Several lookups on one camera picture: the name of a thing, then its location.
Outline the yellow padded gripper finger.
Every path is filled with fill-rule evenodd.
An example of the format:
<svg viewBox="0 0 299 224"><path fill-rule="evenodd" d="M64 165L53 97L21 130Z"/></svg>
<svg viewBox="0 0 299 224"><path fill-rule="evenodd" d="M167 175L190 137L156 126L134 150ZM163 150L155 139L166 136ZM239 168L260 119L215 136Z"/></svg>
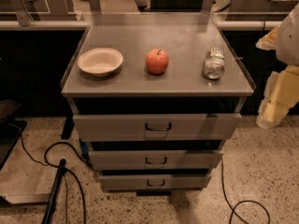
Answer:
<svg viewBox="0 0 299 224"><path fill-rule="evenodd" d="M264 129L276 127L289 110L299 103L299 67L288 65L272 72L266 82L256 124Z"/></svg>

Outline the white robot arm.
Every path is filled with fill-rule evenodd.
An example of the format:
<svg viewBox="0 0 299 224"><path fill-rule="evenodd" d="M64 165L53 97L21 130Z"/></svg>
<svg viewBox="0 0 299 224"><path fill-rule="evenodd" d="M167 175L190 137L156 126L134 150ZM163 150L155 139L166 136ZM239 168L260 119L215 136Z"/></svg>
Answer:
<svg viewBox="0 0 299 224"><path fill-rule="evenodd" d="M287 67L267 79L256 124L264 129L278 126L299 103L299 5L283 22L256 43L258 49L276 52Z"/></svg>

